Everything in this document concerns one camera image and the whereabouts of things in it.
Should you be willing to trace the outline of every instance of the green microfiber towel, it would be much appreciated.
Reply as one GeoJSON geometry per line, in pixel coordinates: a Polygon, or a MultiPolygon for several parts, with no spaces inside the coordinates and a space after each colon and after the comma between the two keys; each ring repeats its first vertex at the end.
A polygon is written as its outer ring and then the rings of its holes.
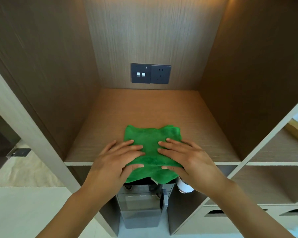
{"type": "Polygon", "coordinates": [[[178,176],[169,169],[161,169],[162,165],[182,167],[178,162],[158,153],[157,149],[162,148],[158,141],[165,141],[166,138],[181,141],[180,129],[173,125],[159,129],[127,126],[124,141],[134,140],[133,145],[143,145],[141,151],[146,153],[146,155],[140,156],[128,164],[144,164],[145,166],[132,171],[126,181],[127,183],[151,177],[159,184],[166,184],[178,176]]]}

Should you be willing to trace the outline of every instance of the person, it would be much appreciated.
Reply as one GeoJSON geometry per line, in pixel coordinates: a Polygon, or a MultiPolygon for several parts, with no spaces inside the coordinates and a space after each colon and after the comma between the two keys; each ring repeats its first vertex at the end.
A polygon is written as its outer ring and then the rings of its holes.
{"type": "MultiPolygon", "coordinates": [[[[144,155],[133,140],[108,144],[95,159],[82,187],[73,193],[37,238],[78,237],[99,209],[123,186],[130,173],[143,164],[126,166],[144,155]]],[[[251,201],[242,189],[217,168],[211,158],[192,141],[159,141],[158,149],[183,168],[162,166],[176,172],[196,191],[210,197],[245,238],[293,238],[294,236],[251,201]]]]}

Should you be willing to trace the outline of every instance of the finger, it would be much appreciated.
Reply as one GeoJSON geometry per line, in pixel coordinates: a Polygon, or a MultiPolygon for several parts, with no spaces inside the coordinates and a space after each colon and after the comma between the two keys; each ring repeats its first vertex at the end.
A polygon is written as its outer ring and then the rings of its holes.
{"type": "Polygon", "coordinates": [[[122,155],[122,154],[127,153],[131,150],[140,150],[142,148],[143,148],[142,145],[130,145],[130,146],[127,146],[127,147],[123,147],[119,150],[116,150],[115,155],[122,155]]]}
{"type": "Polygon", "coordinates": [[[133,161],[135,158],[138,158],[139,156],[142,156],[142,155],[145,155],[145,153],[137,150],[130,150],[120,155],[119,160],[121,161],[121,164],[125,166],[126,164],[133,161]]]}
{"type": "Polygon", "coordinates": [[[183,143],[186,143],[188,145],[190,145],[192,148],[197,148],[197,149],[202,149],[199,145],[197,145],[196,143],[194,143],[193,141],[191,140],[186,140],[186,139],[183,139],[181,140],[183,143]]]}
{"type": "Polygon", "coordinates": [[[111,149],[111,147],[115,145],[116,142],[117,141],[114,140],[114,141],[111,141],[109,144],[107,144],[105,148],[102,150],[102,152],[100,152],[100,155],[103,155],[104,153],[108,152],[111,149]]]}
{"type": "Polygon", "coordinates": [[[168,149],[164,149],[164,148],[159,148],[158,152],[164,156],[167,156],[171,159],[173,159],[174,161],[178,162],[179,164],[181,164],[182,166],[184,166],[184,160],[182,159],[182,154],[173,150],[168,150],[168,149]]]}
{"type": "Polygon", "coordinates": [[[112,152],[115,152],[116,150],[119,150],[119,149],[121,149],[122,147],[128,146],[128,145],[130,145],[130,144],[132,144],[132,143],[133,143],[133,140],[128,140],[128,141],[122,142],[122,143],[116,145],[115,147],[111,148],[110,152],[111,152],[111,153],[112,153],[112,152]]]}
{"type": "Polygon", "coordinates": [[[132,164],[125,166],[121,172],[120,178],[125,182],[133,170],[142,167],[144,167],[143,164],[132,164]]]}
{"type": "Polygon", "coordinates": [[[178,145],[178,144],[167,143],[167,142],[162,142],[162,141],[159,141],[158,144],[162,147],[165,147],[167,149],[174,150],[174,151],[177,151],[180,153],[185,153],[187,151],[187,148],[183,147],[182,145],[178,145]]]}
{"type": "Polygon", "coordinates": [[[161,166],[162,169],[169,169],[177,173],[182,179],[187,180],[188,173],[185,171],[184,168],[176,167],[176,166],[161,166]]]}
{"type": "Polygon", "coordinates": [[[183,147],[185,147],[185,148],[191,148],[191,146],[190,146],[190,145],[187,145],[187,144],[181,143],[181,142],[179,142],[179,141],[176,141],[176,140],[173,140],[173,139],[170,139],[170,138],[166,138],[166,141],[167,141],[168,143],[172,143],[172,144],[181,145],[181,146],[183,146],[183,147]]]}

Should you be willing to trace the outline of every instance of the white cylindrical object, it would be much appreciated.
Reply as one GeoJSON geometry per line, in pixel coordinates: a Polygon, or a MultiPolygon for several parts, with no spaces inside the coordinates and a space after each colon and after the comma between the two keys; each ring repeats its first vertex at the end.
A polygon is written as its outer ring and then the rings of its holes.
{"type": "Polygon", "coordinates": [[[179,191],[184,194],[194,191],[194,189],[191,186],[189,186],[185,181],[183,181],[180,178],[180,176],[177,178],[177,186],[179,188],[179,191]]]}

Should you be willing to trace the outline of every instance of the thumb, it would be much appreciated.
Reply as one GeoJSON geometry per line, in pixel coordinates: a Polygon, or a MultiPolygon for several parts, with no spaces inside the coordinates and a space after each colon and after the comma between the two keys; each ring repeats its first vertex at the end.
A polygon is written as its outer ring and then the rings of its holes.
{"type": "Polygon", "coordinates": [[[176,167],[176,166],[161,166],[162,169],[169,169],[177,173],[181,178],[186,180],[186,178],[189,176],[188,173],[185,171],[184,168],[176,167]]]}
{"type": "Polygon", "coordinates": [[[132,164],[132,165],[125,166],[123,168],[123,171],[121,172],[120,178],[126,181],[133,170],[137,168],[142,168],[142,167],[144,167],[143,164],[132,164]]]}

